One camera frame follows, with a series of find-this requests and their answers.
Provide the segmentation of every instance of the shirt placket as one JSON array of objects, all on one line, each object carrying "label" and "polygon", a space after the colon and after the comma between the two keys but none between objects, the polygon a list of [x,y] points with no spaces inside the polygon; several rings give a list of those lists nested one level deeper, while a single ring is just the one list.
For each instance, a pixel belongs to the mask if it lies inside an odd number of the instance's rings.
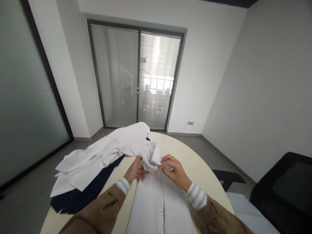
[{"label": "shirt placket", "polygon": [[164,234],[165,229],[165,208],[164,208],[164,198],[163,198],[163,183],[162,183],[162,173],[159,172],[159,189],[158,189],[158,207],[157,207],[157,225],[159,234]]}]

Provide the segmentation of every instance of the striped sleeve cuff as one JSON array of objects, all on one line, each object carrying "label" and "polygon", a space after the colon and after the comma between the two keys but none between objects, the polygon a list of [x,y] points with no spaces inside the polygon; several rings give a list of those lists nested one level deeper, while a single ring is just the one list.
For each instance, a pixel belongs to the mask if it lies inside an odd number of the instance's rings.
[{"label": "striped sleeve cuff", "polygon": [[186,197],[196,211],[203,208],[207,204],[207,195],[194,183],[192,183],[186,193]]},{"label": "striped sleeve cuff", "polygon": [[116,186],[120,188],[125,195],[127,195],[127,193],[129,192],[130,184],[124,177],[120,178],[116,182]]}]

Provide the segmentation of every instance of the window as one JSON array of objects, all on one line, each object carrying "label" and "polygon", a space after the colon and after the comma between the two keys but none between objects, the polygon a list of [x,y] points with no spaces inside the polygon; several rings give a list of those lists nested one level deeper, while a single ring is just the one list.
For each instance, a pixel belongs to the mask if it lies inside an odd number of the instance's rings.
[{"label": "window", "polygon": [[105,127],[165,130],[183,33],[88,20]]}]

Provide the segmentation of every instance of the ceiling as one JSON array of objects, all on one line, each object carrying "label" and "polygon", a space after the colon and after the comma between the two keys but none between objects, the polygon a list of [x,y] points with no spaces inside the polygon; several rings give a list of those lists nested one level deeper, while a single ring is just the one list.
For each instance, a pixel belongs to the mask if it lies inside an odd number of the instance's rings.
[{"label": "ceiling", "polygon": [[258,0],[203,0],[208,2],[222,3],[230,6],[249,8]]}]

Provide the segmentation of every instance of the white table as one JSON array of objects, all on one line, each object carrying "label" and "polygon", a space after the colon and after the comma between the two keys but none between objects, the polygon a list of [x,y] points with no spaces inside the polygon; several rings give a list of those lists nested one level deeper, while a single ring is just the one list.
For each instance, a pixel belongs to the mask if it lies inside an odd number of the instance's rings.
[{"label": "white table", "polygon": [[[182,142],[165,134],[150,132],[149,138],[156,143],[163,156],[171,154],[177,160],[179,160],[190,180],[196,183],[205,193],[207,193],[210,197],[215,199],[228,211],[234,214],[231,203],[226,196],[226,193],[223,190],[220,182],[212,170],[208,167],[208,165],[201,159],[200,156],[198,156],[198,154],[196,154],[191,148]],[[125,172],[134,159],[135,157],[125,157],[123,164],[112,177],[112,179],[107,183],[106,187],[101,191],[101,193],[103,193],[107,188],[116,183],[118,179],[124,176]],[[136,180],[134,180],[130,191],[127,194],[126,199],[119,211],[112,233],[125,233],[136,186],[137,183]],[[200,222],[195,210],[191,205],[189,206],[198,233],[205,232],[205,228]],[[69,214],[57,214],[54,209],[50,207],[50,210],[42,226],[41,234],[57,234],[71,217],[72,215]]]}]

